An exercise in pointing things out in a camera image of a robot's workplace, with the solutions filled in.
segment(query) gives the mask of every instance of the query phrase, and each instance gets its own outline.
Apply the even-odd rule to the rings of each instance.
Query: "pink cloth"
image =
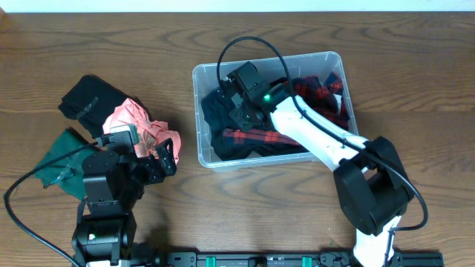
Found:
[[[167,122],[150,122],[148,114],[134,100],[127,98],[115,111],[105,120],[102,129],[104,134],[109,134],[111,128],[121,125],[135,124],[139,134],[140,143],[134,146],[138,157],[153,154],[158,159],[154,147],[157,144],[171,138],[173,141],[173,155],[175,163],[178,163],[178,152],[180,151],[181,139],[176,131],[168,130]]]

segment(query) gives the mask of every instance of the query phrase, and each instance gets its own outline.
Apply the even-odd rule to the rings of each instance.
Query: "table surface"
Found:
[[[67,127],[57,105],[86,73],[138,96],[180,132],[178,172],[135,208],[136,241],[201,251],[352,248],[333,176],[300,162],[215,173],[197,160],[191,71],[239,36],[283,55],[333,50],[344,61],[358,128],[387,137],[429,209],[403,250],[440,251],[475,265],[475,13],[7,14],[0,29],[0,190],[45,155]],[[243,42],[225,60],[273,57]],[[23,222],[70,254],[77,199],[35,178],[13,196]],[[0,266],[69,266],[22,232],[0,205]],[[400,225],[422,218],[417,200]]]

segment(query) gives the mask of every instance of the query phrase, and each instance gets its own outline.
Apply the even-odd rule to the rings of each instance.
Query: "storage box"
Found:
[[[298,56],[285,56],[284,59],[289,68],[290,76],[293,79],[316,74],[321,82],[323,82],[331,71],[340,76],[344,86],[344,104],[346,105],[348,115],[350,116],[350,121],[348,122],[350,132],[358,135],[358,128],[356,127],[353,106],[351,105],[350,93],[348,92],[348,85],[344,76],[341,57],[335,52],[322,52]],[[228,73],[240,67],[247,61],[248,60],[221,63],[221,78],[225,77]],[[256,59],[250,61],[255,65],[259,73],[266,77],[270,82],[285,76],[279,58]],[[244,167],[318,160],[313,154],[307,152],[280,156],[261,156],[253,153],[246,159],[222,161],[216,155],[214,148],[211,146],[209,125],[205,121],[203,110],[201,109],[201,99],[207,96],[212,90],[217,89],[217,86],[216,63],[201,64],[194,68],[194,112],[196,117],[198,159],[200,160],[201,165],[207,168],[213,168],[216,171],[227,171]]]

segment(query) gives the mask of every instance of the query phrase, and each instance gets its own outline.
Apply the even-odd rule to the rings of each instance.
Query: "white background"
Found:
[[[16,12],[475,11],[475,0],[0,0]]]

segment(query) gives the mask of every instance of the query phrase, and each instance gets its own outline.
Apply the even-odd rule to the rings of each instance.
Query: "folded clothes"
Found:
[[[86,75],[62,98],[58,109],[68,118],[77,119],[93,138],[102,135],[105,119],[128,96],[94,75]]]
[[[271,86],[288,83],[286,78],[271,82]],[[317,76],[308,76],[292,80],[295,92],[316,112],[325,116],[337,126],[347,130],[349,116],[341,97],[343,82],[331,73],[324,84]],[[268,131],[263,127],[244,133],[229,117],[235,108],[231,99],[222,97],[216,90],[203,98],[201,102],[205,121],[208,122],[214,152],[222,160],[245,159],[253,151],[261,156],[283,155],[307,151],[295,140],[277,131]]]
[[[178,152],[180,152],[181,139],[176,131],[168,129],[167,122],[150,122],[149,116],[144,108],[134,100],[127,98],[114,112],[105,120],[102,129],[104,134],[109,134],[111,128],[127,124],[135,124],[140,142],[134,146],[138,157],[154,155],[158,159],[155,145],[160,144],[168,138],[173,141],[173,155],[175,163],[178,162]]]
[[[84,144],[85,142],[80,141],[69,130],[65,130],[61,136],[56,139],[38,165],[42,165],[58,156],[62,156]],[[84,174],[82,171],[82,161],[94,153],[96,153],[96,151],[93,148],[86,148],[36,172],[35,177],[42,180],[43,186],[57,184],[66,193],[82,200],[86,195],[84,183],[82,182],[82,176]]]

